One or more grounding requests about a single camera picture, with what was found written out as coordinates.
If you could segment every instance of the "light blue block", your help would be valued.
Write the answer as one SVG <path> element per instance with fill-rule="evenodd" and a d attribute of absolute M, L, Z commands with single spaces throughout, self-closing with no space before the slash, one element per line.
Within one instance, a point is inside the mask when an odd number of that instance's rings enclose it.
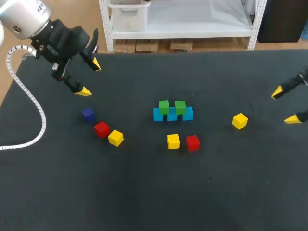
<path fill-rule="evenodd" d="M 178 115 L 175 113 L 175 107 L 170 107 L 170 112 L 167 115 L 168 121 L 177 121 Z"/>
<path fill-rule="evenodd" d="M 164 120 L 164 115 L 159 113 L 159 108 L 153 108 L 153 121 L 154 122 L 161 122 Z"/>
<path fill-rule="evenodd" d="M 186 107 L 186 113 L 183 115 L 183 121 L 189 121 L 193 119 L 193 108 Z"/>

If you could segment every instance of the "yellow cube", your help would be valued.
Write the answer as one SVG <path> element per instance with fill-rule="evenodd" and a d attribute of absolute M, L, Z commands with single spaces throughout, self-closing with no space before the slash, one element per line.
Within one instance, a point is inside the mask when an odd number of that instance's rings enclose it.
<path fill-rule="evenodd" d="M 178 134 L 168 135 L 168 149 L 180 148 L 180 139 Z"/>
<path fill-rule="evenodd" d="M 117 130 L 113 130 L 113 132 L 111 132 L 110 135 L 108 136 L 108 140 L 109 140 L 109 143 L 118 147 L 124 140 L 123 134 Z"/>
<path fill-rule="evenodd" d="M 233 118 L 232 124 L 239 130 L 247 125 L 248 118 L 242 113 L 239 113 Z"/>

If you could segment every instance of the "shelf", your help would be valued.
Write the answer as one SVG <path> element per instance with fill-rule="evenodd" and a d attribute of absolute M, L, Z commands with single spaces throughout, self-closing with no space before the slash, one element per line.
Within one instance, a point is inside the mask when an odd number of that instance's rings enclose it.
<path fill-rule="evenodd" d="M 113 39 L 249 37 L 252 24 L 241 0 L 153 0 L 148 28 L 123 32 L 112 28 Z"/>

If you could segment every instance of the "white cable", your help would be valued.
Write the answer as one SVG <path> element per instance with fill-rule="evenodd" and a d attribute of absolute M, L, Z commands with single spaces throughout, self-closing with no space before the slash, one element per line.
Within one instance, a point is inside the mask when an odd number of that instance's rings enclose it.
<path fill-rule="evenodd" d="M 25 45 L 18 45 L 15 47 L 12 47 L 9 52 L 6 55 L 6 66 L 11 74 L 11 76 L 13 77 L 13 79 L 15 80 L 15 82 L 21 87 L 21 89 L 27 94 L 27 96 L 32 100 L 32 102 L 35 104 L 35 106 L 37 107 L 39 113 L 40 113 L 40 117 L 42 119 L 42 128 L 38 134 L 37 137 L 35 137 L 33 140 L 27 142 L 27 143 L 23 143 L 23 144 L 18 144 L 18 145 L 11 145 L 11 146 L 0 146 L 0 150 L 7 150 L 7 149 L 17 149 L 17 148 L 25 148 L 28 147 L 34 143 L 36 143 L 37 141 L 39 141 L 40 138 L 42 138 L 45 130 L 46 130 L 46 117 L 45 117 L 45 113 L 42 109 L 42 107 L 40 106 L 40 104 L 38 103 L 38 101 L 36 100 L 36 98 L 31 94 L 31 92 L 24 86 L 24 84 L 20 81 L 20 79 L 17 77 L 17 75 L 15 74 L 15 72 L 13 71 L 12 68 L 12 64 L 11 64 L 11 57 L 12 54 L 17 51 L 17 50 L 26 50 L 29 53 L 31 53 L 32 55 L 36 56 L 37 51 L 31 47 L 25 46 Z"/>

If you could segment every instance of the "floor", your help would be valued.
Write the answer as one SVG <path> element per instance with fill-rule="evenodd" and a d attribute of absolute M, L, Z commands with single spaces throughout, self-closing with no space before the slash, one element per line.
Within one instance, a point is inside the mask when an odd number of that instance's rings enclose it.
<path fill-rule="evenodd" d="M 51 19 L 60 19 L 67 27 L 82 26 L 88 34 L 92 34 L 95 28 L 98 28 L 100 52 L 106 53 L 106 41 L 101 18 L 101 12 L 98 0 L 45 0 L 47 5 L 52 8 Z M 247 38 L 209 38 L 197 39 L 193 44 L 193 52 L 198 51 L 245 51 L 247 47 Z M 5 41 L 0 49 L 0 105 L 10 87 L 12 78 L 9 75 L 5 57 L 7 51 L 18 44 L 30 45 L 31 41 L 20 41 L 9 31 L 5 30 Z M 167 43 L 162 43 L 160 52 L 168 52 Z M 308 49 L 308 41 L 299 41 L 298 43 L 277 43 L 277 44 L 257 44 L 256 50 L 276 50 L 276 49 Z M 13 57 L 13 67 L 17 70 L 20 62 L 20 53 Z"/>

